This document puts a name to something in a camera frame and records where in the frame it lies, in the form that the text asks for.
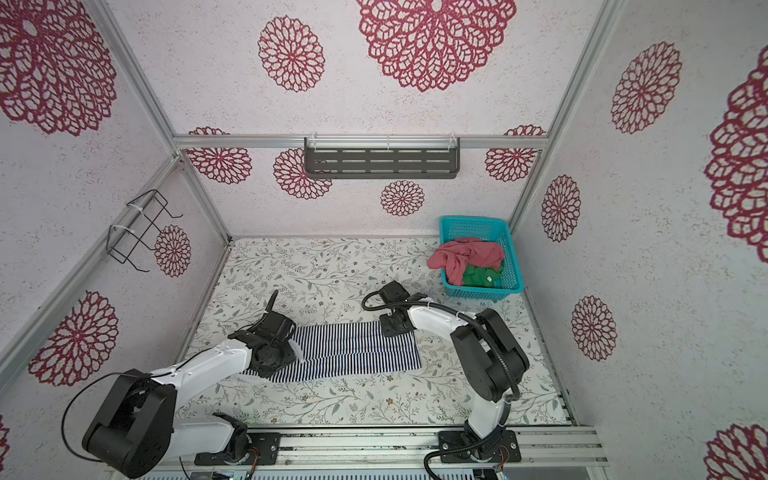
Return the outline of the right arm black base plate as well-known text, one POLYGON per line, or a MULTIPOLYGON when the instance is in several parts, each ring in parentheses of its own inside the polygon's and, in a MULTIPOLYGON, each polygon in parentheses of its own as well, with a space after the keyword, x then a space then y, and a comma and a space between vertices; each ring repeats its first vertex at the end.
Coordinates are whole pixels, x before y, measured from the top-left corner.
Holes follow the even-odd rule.
POLYGON ((438 432, 438 447, 443 463, 518 463, 522 460, 516 434, 505 428, 481 440, 471 432, 438 432))

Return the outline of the maroon red tank top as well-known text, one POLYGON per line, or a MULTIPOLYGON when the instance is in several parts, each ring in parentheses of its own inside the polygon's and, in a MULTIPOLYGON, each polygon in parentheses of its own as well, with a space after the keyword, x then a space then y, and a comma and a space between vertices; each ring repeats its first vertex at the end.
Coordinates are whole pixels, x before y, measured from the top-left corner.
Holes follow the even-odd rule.
POLYGON ((462 276, 469 264, 498 269, 503 267, 504 259, 500 244, 469 237, 440 245, 427 260, 427 267, 442 270, 449 285, 464 287, 462 276))

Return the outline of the aluminium front rail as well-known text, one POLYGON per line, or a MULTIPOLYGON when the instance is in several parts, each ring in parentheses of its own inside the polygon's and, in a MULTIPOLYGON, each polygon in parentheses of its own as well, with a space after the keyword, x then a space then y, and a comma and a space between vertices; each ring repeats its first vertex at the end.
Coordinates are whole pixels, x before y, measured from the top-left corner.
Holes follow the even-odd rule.
POLYGON ((463 431, 461 427, 386 428, 254 428, 249 433, 279 433, 280 449, 275 465, 260 470, 363 470, 421 469, 431 452, 440 454, 429 461, 434 470, 468 468, 602 468, 609 465, 607 454, 594 428, 575 426, 509 426, 517 437, 522 460, 518 463, 443 463, 438 432, 463 431))

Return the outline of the green tank top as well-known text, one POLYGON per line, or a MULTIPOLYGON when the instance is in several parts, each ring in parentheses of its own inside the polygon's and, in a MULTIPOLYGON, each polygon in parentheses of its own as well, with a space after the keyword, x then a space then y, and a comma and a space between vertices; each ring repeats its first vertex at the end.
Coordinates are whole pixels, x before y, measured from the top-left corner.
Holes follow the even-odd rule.
POLYGON ((503 267, 478 267, 469 264, 462 276, 462 285, 472 288, 499 288, 503 267))

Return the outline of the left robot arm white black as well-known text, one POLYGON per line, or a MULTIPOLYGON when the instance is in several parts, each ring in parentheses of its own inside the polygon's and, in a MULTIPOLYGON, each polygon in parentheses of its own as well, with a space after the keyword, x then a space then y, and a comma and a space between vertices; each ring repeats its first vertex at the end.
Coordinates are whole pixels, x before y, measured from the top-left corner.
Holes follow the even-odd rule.
POLYGON ((130 479, 168 457, 212 454, 225 463, 244 461, 252 451, 244 422, 221 412, 198 420, 176 413, 232 375, 251 370, 268 378, 290 365, 295 329, 293 320, 270 311, 185 361, 119 374, 84 433, 83 449, 130 479))

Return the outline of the blue white striped tank top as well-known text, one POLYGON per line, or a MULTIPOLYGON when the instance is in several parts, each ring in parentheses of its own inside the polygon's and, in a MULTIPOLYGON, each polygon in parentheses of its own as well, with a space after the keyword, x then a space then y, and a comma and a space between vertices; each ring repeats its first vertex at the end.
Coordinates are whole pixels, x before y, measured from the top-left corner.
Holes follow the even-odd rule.
POLYGON ((415 335, 383 335, 377 321, 300 326, 289 344, 296 359, 267 379, 299 383, 422 368, 415 335))

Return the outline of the grey metal wall shelf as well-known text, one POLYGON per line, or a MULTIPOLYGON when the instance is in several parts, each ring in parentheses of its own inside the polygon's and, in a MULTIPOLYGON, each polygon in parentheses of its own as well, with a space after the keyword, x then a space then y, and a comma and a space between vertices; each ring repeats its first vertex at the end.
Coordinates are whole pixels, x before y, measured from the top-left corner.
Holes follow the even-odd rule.
POLYGON ((426 142, 372 143, 304 140, 304 169, 313 180, 444 180, 454 179, 461 166, 456 137, 426 142))

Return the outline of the teal plastic basket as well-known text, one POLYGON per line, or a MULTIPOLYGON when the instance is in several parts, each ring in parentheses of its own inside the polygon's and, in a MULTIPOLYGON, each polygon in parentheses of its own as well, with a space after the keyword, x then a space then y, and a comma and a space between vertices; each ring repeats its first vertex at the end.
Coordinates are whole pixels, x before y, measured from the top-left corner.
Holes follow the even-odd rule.
POLYGON ((444 216, 440 245, 427 265, 442 272, 450 296, 502 300, 524 290, 509 226, 486 217, 444 216))

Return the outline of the floral table mat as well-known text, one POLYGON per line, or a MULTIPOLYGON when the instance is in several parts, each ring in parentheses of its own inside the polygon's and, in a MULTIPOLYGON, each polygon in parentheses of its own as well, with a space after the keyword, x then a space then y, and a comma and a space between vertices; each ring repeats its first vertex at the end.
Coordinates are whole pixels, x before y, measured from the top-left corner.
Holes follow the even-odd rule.
MULTIPOLYGON (((437 246, 434 237, 238 240, 187 350, 206 349, 251 323, 270 297, 300 325, 373 321, 361 300, 393 280, 460 311, 484 309, 484 301, 445 293, 440 273, 427 266, 437 246)), ((221 411, 252 426, 461 424, 473 392, 452 344, 423 331, 414 337, 419 369, 283 384, 235 375, 198 394, 180 416, 221 411)))

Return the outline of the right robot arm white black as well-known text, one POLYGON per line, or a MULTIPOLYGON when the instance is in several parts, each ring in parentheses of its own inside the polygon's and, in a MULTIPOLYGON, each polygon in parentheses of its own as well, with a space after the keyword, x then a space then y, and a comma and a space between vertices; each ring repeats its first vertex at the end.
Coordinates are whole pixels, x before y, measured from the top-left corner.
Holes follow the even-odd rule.
POLYGON ((426 301, 396 301, 373 306, 387 333, 420 330, 450 342, 466 381, 474 391, 466 421, 477 439, 496 435, 507 424, 511 404, 521 398, 520 383, 530 362, 501 316, 492 309, 478 314, 426 301))

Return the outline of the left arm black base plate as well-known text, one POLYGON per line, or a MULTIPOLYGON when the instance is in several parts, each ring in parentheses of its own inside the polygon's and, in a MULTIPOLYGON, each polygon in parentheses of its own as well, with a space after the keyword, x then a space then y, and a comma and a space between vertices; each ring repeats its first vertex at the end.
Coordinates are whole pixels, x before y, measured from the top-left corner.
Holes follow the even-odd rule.
POLYGON ((280 441, 279 433, 255 432, 239 435, 221 452, 197 454, 194 464, 196 466, 275 465, 280 441))

